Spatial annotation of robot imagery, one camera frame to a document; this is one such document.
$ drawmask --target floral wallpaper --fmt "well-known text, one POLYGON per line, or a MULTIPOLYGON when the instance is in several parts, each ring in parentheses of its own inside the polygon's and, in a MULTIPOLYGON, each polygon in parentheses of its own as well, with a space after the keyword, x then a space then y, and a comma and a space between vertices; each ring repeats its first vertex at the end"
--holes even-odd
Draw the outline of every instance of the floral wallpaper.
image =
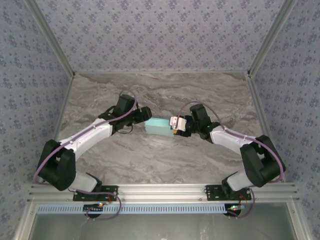
POLYGON ((247 70, 283 0, 36 0, 74 71, 247 70))
POLYGON ((272 135, 320 239, 320 1, 298 0, 254 77, 272 135))
POLYGON ((0 239, 11 240, 69 83, 23 0, 0 1, 0 239))

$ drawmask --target robotic arm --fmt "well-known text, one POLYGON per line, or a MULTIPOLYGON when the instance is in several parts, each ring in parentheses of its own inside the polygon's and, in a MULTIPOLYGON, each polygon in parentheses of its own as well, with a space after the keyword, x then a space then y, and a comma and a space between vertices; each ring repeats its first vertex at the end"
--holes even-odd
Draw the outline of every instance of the robotic arm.
POLYGON ((60 142, 53 139, 49 140, 44 145, 38 168, 54 150, 61 148, 61 146, 63 147, 48 159, 38 175, 59 191, 67 188, 86 192, 96 191, 96 188, 101 186, 101 181, 88 173, 76 171, 76 161, 93 145, 102 139, 112 136, 117 131, 123 129, 124 126, 130 127, 133 124, 142 123, 151 118, 152 113, 150 108, 146 106, 139 108, 137 104, 135 110, 119 119, 125 113, 128 113, 134 104, 135 99, 133 97, 123 94, 119 97, 116 106, 112 106, 100 114, 85 129, 60 142))
POLYGON ((251 186, 262 187, 280 175, 280 166, 274 156, 249 139, 255 139, 269 147, 277 155, 285 171, 285 165, 269 137, 246 136, 222 127, 219 122, 211 122, 202 104, 190 107, 190 113, 191 115, 180 118, 178 124, 177 117, 171 117, 170 125, 176 130, 176 135, 190 137, 191 134, 197 133, 203 140, 222 145, 242 157, 244 169, 222 180, 222 190, 228 199, 238 196, 241 189, 251 186))

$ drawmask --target patterned wallpaper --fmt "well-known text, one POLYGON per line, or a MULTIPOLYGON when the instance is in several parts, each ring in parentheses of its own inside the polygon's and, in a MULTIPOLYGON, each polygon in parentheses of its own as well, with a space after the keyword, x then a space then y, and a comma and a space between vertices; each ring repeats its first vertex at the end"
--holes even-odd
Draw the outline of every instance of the patterned wallpaper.
POLYGON ((298 0, 255 82, 286 176, 320 239, 320 1, 298 0))
POLYGON ((69 77, 22 0, 0 1, 0 239, 11 240, 69 77))
POLYGON ((283 0, 36 0, 74 71, 247 70, 283 0))

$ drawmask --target wall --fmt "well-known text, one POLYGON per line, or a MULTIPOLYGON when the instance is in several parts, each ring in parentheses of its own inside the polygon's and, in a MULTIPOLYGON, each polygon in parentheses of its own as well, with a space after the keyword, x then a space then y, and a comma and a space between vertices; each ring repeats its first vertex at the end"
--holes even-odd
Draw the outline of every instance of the wall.
POLYGON ((254 77, 289 181, 320 239, 320 2, 298 0, 254 77))
POLYGON ((22 0, 0 1, 0 239, 12 239, 69 77, 22 0))
POLYGON ((247 70, 283 0, 37 0, 75 71, 247 70))

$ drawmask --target gray marble tabletop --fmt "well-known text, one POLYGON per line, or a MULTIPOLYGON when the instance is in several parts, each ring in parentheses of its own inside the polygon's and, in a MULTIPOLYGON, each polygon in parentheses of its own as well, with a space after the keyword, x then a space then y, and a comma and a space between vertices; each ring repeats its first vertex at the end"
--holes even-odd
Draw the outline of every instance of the gray marble tabletop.
MULTIPOLYGON (((261 135, 243 74, 123 73, 75 76, 58 139, 77 133, 115 105, 123 88, 134 91, 139 106, 150 107, 153 117, 169 119, 184 103, 198 100, 215 109, 228 128, 261 135)), ((209 110, 208 114, 216 120, 209 110)), ((147 134, 140 123, 130 134, 116 133, 93 146, 78 159, 76 167, 104 184, 206 184, 221 182, 243 164, 239 155, 197 135, 147 134)))

